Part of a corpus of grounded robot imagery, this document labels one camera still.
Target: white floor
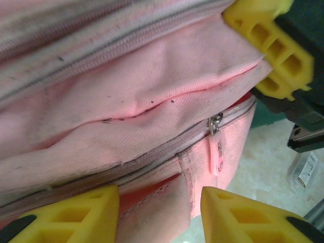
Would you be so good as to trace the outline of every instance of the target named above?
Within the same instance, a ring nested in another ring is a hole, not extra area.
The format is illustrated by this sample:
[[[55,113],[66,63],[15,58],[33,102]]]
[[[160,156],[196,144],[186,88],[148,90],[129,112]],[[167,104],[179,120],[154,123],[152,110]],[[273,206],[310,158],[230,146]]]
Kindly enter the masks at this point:
[[[236,174],[228,190],[304,216],[324,197],[324,149],[316,151],[319,162],[314,181],[306,191],[294,192],[287,172],[297,153],[287,147],[293,124],[288,120],[252,129]],[[203,243],[201,217],[174,243]]]

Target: pink zipper pull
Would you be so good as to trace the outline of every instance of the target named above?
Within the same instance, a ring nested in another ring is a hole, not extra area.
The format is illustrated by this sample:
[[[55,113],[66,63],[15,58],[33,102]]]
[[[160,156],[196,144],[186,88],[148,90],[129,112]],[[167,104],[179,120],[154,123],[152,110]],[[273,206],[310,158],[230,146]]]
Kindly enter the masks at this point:
[[[211,150],[211,172],[217,176],[224,167],[224,154],[222,150],[222,138],[223,134],[219,130],[219,123],[223,118],[223,113],[219,113],[217,116],[209,118],[208,124],[211,131],[209,137],[209,144]]]

